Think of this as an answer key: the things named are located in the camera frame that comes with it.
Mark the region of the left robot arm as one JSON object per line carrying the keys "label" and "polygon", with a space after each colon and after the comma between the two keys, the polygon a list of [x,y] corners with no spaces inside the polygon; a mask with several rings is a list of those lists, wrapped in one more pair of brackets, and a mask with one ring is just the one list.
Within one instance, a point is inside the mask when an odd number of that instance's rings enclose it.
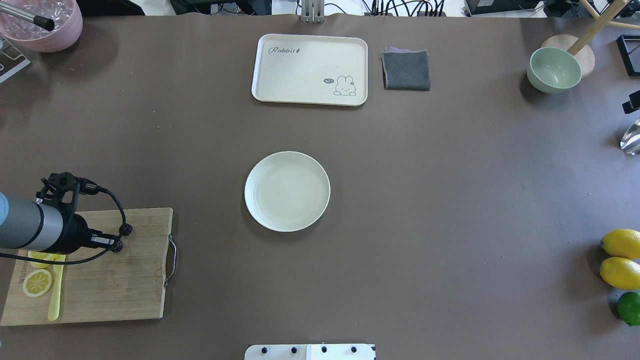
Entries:
{"label": "left robot arm", "polygon": [[[27,249],[55,255],[69,255],[80,248],[119,252],[122,237],[133,226],[126,221],[121,203],[107,188],[69,172],[51,173],[42,178],[42,190],[34,201],[0,194],[0,244],[2,249]],[[122,216],[118,234],[89,228],[76,212],[80,195],[107,194]]]}

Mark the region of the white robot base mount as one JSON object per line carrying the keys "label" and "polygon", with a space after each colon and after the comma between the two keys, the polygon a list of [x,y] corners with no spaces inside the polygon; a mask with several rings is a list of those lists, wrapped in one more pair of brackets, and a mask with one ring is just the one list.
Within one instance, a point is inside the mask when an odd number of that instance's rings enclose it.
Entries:
{"label": "white robot base mount", "polygon": [[254,344],[247,347],[245,360],[375,360],[374,344],[308,343]]}

